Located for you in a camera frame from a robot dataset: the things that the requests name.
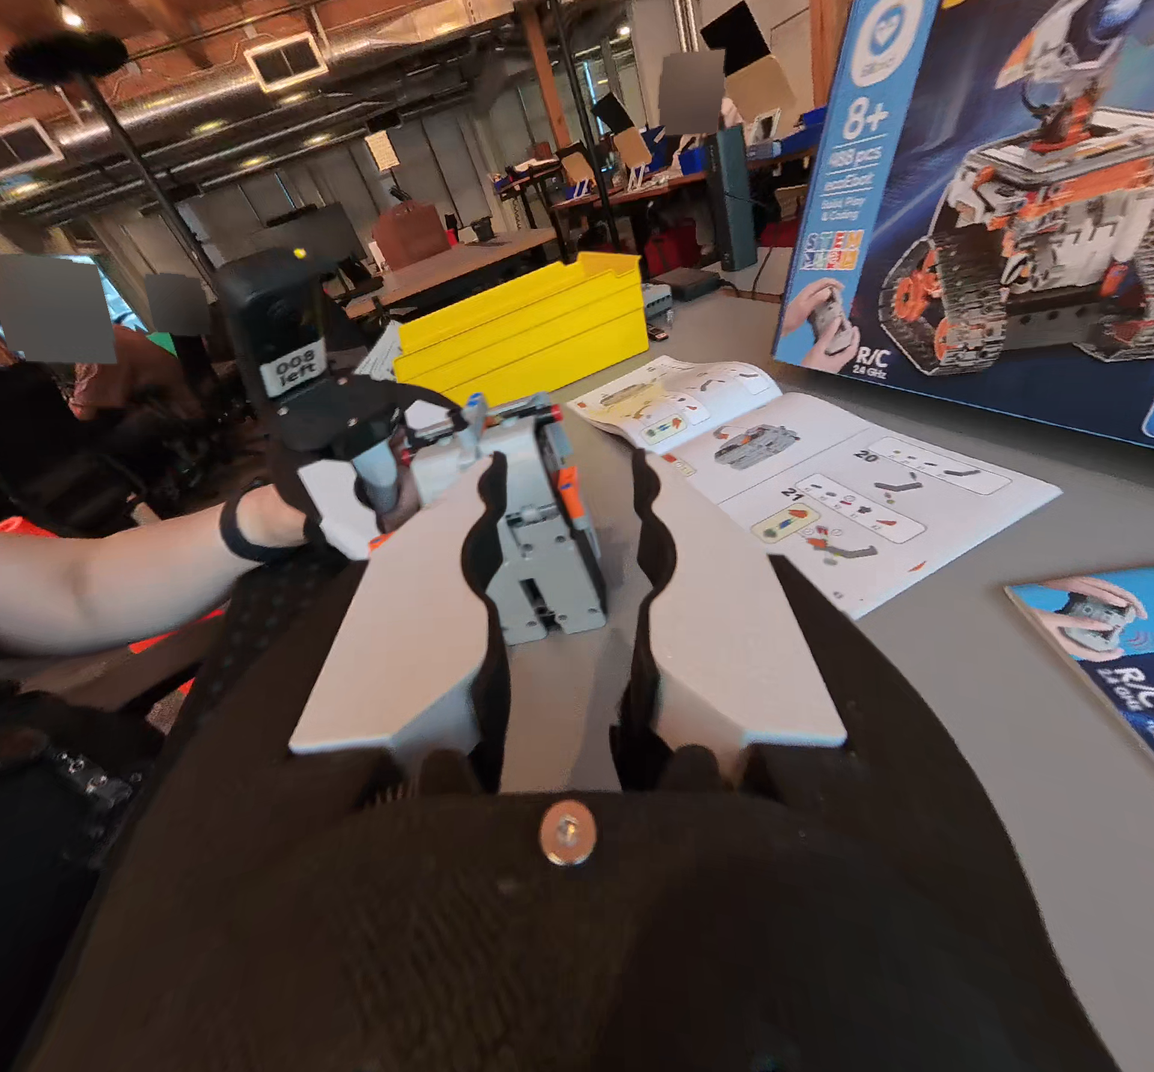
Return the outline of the yellow storage bin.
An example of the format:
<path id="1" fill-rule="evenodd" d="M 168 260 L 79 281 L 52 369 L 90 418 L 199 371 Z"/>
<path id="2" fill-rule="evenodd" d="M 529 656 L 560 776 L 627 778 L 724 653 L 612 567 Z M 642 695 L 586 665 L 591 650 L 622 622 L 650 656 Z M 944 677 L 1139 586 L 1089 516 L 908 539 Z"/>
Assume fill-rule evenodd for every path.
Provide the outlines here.
<path id="1" fill-rule="evenodd" d="M 558 392 L 649 350 L 638 256 L 583 252 L 399 327 L 399 382 L 489 405 Z"/>

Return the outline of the black monitor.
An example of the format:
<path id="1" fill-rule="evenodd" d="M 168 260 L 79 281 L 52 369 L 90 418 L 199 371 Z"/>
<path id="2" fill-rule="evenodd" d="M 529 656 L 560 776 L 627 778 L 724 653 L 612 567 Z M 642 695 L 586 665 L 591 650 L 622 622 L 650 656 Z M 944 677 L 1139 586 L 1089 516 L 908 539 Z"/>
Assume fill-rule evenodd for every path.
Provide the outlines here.
<path id="1" fill-rule="evenodd" d="M 364 262 L 367 252 L 342 203 L 313 207 L 293 219 L 281 220 L 271 227 L 261 227 L 252 235 L 252 246 L 258 252 L 282 247 L 289 252 L 305 252 L 313 260 L 324 262 Z"/>

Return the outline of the grey toy robot assembly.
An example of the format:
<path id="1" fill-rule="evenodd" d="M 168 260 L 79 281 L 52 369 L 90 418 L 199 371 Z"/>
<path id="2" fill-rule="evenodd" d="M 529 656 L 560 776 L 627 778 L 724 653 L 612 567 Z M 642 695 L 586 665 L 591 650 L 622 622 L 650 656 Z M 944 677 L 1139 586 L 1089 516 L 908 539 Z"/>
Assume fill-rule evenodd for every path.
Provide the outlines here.
<path id="1" fill-rule="evenodd" d="M 489 581 L 508 644 L 598 631 L 607 586 L 593 521 L 580 499 L 562 412 L 548 392 L 463 408 L 417 386 L 394 388 L 408 428 L 409 472 L 421 506 L 436 504 L 476 462 L 505 459 L 501 565 Z"/>

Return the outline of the brown chair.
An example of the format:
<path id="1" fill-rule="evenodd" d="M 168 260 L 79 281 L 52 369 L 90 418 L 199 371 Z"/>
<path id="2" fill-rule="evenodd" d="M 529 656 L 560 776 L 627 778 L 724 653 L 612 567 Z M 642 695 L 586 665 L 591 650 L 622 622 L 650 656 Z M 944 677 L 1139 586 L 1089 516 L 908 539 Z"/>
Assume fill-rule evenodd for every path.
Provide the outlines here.
<path id="1" fill-rule="evenodd" d="M 402 271 L 417 262 L 451 250 L 439 207 L 428 202 L 396 202 L 372 226 L 372 243 L 388 271 Z"/>

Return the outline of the blue cover booklet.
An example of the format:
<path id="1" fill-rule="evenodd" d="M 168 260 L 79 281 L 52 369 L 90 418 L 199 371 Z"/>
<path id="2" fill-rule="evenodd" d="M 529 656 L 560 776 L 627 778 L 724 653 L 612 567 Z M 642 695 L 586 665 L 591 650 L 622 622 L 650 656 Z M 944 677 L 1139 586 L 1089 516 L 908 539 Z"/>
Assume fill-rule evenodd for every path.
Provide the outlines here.
<path id="1" fill-rule="evenodd" d="M 1003 591 L 1152 755 L 1152 567 L 1060 576 Z"/>

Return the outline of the grey desk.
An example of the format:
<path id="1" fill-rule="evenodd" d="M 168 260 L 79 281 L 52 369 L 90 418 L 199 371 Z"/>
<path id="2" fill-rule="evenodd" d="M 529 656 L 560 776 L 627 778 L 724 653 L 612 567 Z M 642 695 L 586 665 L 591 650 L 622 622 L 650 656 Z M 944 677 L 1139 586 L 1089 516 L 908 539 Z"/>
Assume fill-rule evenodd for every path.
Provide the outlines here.
<path id="1" fill-rule="evenodd" d="M 529 846 L 548 792 L 434 755 L 382 808 L 388 915 L 361 1054 L 330 1070 L 1152 1070 L 1076 995 L 1000 813 L 918 688 L 776 560 L 848 728 L 723 782 L 636 672 L 598 846 Z"/>

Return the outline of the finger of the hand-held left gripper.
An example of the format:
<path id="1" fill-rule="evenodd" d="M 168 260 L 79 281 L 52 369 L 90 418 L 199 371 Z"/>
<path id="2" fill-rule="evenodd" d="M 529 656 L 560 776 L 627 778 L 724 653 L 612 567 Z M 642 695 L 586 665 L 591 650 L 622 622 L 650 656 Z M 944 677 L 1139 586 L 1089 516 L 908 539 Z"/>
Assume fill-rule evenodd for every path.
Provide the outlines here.
<path id="1" fill-rule="evenodd" d="M 348 560 L 367 560 L 376 515 L 358 494 L 358 471 L 345 459 L 315 459 L 298 469 L 324 540 Z"/>

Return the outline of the person's dark clothing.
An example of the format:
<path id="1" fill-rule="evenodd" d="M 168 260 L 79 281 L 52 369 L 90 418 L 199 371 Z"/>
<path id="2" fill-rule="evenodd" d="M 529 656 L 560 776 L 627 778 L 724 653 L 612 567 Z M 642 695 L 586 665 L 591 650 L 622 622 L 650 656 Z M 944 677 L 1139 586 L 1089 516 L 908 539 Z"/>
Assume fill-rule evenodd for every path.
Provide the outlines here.
<path id="1" fill-rule="evenodd" d="M 2 1070 L 12 1070 L 165 747 L 136 711 L 2 682 Z"/>

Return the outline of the dark teal column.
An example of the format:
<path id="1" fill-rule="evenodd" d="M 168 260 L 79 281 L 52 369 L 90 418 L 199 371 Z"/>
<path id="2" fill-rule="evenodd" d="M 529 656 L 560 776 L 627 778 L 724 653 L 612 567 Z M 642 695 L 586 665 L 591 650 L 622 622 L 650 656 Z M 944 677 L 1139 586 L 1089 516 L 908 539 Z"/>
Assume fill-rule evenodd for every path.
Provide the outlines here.
<path id="1" fill-rule="evenodd" d="M 748 270 L 758 260 L 758 229 L 742 128 L 724 128 L 707 135 L 702 172 L 721 266 Z"/>

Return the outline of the blue robot kit box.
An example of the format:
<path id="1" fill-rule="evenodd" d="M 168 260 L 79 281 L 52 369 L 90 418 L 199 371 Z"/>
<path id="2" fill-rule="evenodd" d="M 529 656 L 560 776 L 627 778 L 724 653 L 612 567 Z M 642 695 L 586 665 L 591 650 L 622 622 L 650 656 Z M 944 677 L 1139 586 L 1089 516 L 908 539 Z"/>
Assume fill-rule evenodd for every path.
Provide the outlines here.
<path id="1" fill-rule="evenodd" d="M 1152 0 L 856 0 L 772 359 L 1152 449 Z"/>

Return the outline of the person's left forearm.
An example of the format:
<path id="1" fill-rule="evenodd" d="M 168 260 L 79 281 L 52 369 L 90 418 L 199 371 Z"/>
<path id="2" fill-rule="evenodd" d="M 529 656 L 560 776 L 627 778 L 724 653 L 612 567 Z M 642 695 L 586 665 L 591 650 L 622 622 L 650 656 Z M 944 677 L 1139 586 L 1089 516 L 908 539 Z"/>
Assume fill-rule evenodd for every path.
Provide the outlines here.
<path id="1" fill-rule="evenodd" d="M 79 656 L 171 632 L 257 568 L 223 542 L 221 508 L 108 539 L 2 534 L 2 654 Z"/>

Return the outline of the red bag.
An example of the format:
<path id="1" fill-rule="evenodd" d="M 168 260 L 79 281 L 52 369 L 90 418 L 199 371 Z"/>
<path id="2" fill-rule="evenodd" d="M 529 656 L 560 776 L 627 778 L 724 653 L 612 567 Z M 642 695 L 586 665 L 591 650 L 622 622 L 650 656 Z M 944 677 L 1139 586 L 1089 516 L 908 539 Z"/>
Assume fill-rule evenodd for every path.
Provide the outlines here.
<path id="1" fill-rule="evenodd" d="M 642 256 L 650 281 L 679 270 L 698 270 L 701 243 L 694 219 L 676 219 L 653 227 Z"/>

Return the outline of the silver ceiling duct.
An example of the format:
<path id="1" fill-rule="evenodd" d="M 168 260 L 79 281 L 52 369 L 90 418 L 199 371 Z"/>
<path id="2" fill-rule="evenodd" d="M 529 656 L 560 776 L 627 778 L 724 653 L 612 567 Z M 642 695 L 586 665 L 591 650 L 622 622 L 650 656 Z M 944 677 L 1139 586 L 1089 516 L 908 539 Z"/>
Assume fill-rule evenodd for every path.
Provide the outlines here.
<path id="1" fill-rule="evenodd" d="M 151 132 L 181 118 L 197 123 L 220 118 L 236 100 L 276 98 L 307 84 L 342 82 L 388 61 L 467 39 L 544 5 L 546 0 L 436 0 L 408 13 L 378 15 L 358 27 L 329 30 L 324 39 L 307 30 L 279 41 L 252 44 L 236 63 L 180 82 L 159 94 L 124 100 L 114 111 L 126 132 Z M 315 65 L 264 84 L 257 61 L 295 41 L 312 51 Z"/>

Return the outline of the person's left hand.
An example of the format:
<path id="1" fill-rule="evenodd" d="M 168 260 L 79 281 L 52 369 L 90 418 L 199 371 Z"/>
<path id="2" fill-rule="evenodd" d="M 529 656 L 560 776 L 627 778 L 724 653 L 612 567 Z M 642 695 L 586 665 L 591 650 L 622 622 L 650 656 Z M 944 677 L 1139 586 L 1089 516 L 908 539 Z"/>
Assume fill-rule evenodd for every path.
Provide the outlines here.
<path id="1" fill-rule="evenodd" d="M 240 504 L 240 531 L 252 544 L 289 549 L 309 542 L 307 515 L 287 504 L 273 485 L 252 488 Z"/>

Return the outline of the black wrist band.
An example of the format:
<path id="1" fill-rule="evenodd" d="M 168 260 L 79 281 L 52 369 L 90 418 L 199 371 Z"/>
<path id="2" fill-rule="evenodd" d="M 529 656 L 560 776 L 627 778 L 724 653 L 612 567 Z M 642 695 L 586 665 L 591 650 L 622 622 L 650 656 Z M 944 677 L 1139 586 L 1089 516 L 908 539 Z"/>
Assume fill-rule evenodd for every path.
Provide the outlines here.
<path id="1" fill-rule="evenodd" d="M 295 556 L 295 552 L 303 549 L 299 546 L 289 546 L 289 549 L 270 549 L 270 546 L 258 546 L 258 544 L 252 544 L 246 534 L 240 531 L 243 528 L 243 521 L 238 521 L 238 508 L 243 506 L 243 497 L 252 490 L 252 488 L 261 488 L 261 485 L 249 485 L 240 493 L 236 493 L 235 497 L 227 499 L 227 504 L 223 504 L 221 508 L 221 515 L 220 515 L 220 534 L 221 534 L 221 540 L 223 540 L 223 546 L 238 560 L 246 560 L 246 563 L 255 563 L 255 565 L 276 565 L 276 563 L 282 563 L 291 556 Z"/>

